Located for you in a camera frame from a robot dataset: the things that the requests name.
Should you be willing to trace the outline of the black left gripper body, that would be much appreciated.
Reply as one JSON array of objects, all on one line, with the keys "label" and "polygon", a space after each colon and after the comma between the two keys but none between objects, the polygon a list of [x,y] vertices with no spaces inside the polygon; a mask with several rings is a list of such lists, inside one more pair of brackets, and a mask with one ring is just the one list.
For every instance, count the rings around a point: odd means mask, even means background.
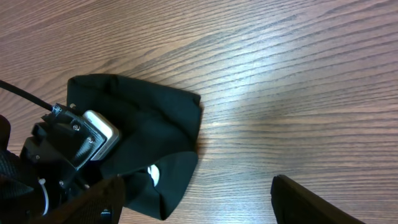
[{"label": "black left gripper body", "polygon": [[42,122],[34,125],[21,152],[21,159],[38,175],[44,215],[68,200],[71,189],[78,184],[80,169],[91,161],[104,141],[83,117],[85,112],[60,104],[50,106],[49,110]]}]

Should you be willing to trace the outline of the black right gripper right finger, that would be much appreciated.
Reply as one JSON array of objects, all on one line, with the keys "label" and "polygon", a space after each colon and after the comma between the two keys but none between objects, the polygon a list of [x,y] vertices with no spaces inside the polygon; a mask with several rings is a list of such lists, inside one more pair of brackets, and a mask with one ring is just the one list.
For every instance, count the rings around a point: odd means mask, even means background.
[{"label": "black right gripper right finger", "polygon": [[271,204],[278,224],[363,224],[286,175],[273,178]]}]

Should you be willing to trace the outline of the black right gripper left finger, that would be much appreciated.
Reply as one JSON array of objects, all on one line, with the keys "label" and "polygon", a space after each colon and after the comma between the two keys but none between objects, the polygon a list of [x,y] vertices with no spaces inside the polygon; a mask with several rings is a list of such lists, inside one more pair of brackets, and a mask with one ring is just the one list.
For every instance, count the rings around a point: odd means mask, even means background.
[{"label": "black right gripper left finger", "polygon": [[77,198],[48,215],[33,218],[30,224],[118,224],[125,200],[121,177],[102,180]]}]

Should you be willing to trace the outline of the black t-shirt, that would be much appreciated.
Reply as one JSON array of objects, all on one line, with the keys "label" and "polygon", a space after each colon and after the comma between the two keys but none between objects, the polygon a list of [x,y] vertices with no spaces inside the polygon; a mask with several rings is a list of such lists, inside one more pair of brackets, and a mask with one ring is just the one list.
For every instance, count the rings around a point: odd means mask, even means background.
[{"label": "black t-shirt", "polygon": [[165,220],[177,208],[198,164],[200,96],[120,75],[69,79],[67,103],[102,114],[121,133],[88,180],[124,179],[125,207]]}]

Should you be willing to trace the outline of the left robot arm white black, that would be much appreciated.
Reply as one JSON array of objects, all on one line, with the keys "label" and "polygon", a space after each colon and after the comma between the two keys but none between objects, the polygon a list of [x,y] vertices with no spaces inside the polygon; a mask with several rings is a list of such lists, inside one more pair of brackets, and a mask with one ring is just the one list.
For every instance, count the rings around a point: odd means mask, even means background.
[{"label": "left robot arm white black", "polygon": [[7,150],[1,118],[1,223],[118,223],[119,179],[90,183],[81,174],[106,140],[86,118],[55,105],[35,124],[19,155]]}]

